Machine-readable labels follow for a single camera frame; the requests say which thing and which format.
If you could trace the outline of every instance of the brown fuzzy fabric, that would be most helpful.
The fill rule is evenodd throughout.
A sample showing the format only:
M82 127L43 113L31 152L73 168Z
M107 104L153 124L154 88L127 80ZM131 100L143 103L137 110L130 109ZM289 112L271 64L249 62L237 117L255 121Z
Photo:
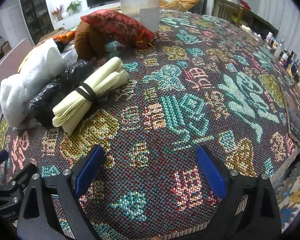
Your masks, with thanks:
M106 36L95 30L92 26L89 26L89 43L97 57L103 57L106 55Z
M78 58L90 60L96 54L89 42L89 24L81 21L75 31L74 48L78 53Z

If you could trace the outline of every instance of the metal screw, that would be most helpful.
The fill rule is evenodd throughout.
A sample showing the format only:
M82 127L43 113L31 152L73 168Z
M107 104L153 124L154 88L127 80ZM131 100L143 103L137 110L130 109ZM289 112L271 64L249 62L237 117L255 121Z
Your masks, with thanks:
M237 176L239 174L239 172L237 170L230 170L230 174L232 176Z
M35 173L32 175L32 179L37 179L37 178L39 178L39 176L40 176L39 173Z
M268 175L265 174L265 173L262 173L262 174L261 174L261 178L263 178L263 179L268 179Z
M63 175L69 175L70 173L71 173L71 169L65 169L62 172Z

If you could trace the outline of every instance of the red patterned fabric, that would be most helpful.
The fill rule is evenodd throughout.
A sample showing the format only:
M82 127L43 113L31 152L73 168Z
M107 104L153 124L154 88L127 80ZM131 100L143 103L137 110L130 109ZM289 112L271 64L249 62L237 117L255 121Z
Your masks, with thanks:
M111 40L139 49L146 49L155 36L137 20L116 11L98 10L82 16L81 20L108 34Z

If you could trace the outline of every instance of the black elastic band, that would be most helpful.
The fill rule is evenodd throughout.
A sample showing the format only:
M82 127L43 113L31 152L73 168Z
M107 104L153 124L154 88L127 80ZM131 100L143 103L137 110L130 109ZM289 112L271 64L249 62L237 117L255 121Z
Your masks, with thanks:
M86 83L82 83L81 86L83 86L83 88L87 92L84 91L83 89L81 89L80 87L77 87L75 89L75 91L77 91L80 95L82 95L85 99L87 99L90 102L97 101L98 97L97 97L96 93L93 91L93 89L91 87L89 87L89 85L87 85Z

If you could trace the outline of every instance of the black cabinet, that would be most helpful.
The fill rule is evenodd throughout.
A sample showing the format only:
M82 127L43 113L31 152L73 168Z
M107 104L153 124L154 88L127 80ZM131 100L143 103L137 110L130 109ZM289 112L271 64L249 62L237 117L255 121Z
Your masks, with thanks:
M20 0L23 15L34 44L54 30L46 0Z

